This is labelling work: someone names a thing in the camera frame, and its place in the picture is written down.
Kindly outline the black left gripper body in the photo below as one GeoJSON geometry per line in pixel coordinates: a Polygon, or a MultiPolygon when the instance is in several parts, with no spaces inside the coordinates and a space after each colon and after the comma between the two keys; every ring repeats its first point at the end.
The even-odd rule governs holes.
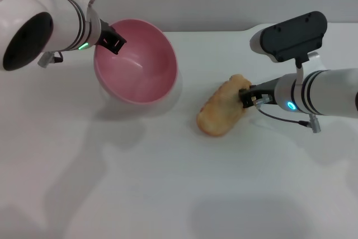
{"type": "Polygon", "coordinates": [[[96,42],[96,45],[107,46],[109,43],[111,30],[107,22],[100,19],[100,36],[96,42]]]}

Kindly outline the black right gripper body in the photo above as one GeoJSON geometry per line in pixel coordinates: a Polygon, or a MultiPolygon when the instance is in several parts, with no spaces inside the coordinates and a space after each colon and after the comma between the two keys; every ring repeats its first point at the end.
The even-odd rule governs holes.
{"type": "Polygon", "coordinates": [[[258,85],[250,86],[250,93],[252,97],[255,97],[256,100],[262,99],[264,95],[270,97],[270,102],[276,102],[275,99],[275,87],[278,83],[278,79],[273,79],[258,85]]]}

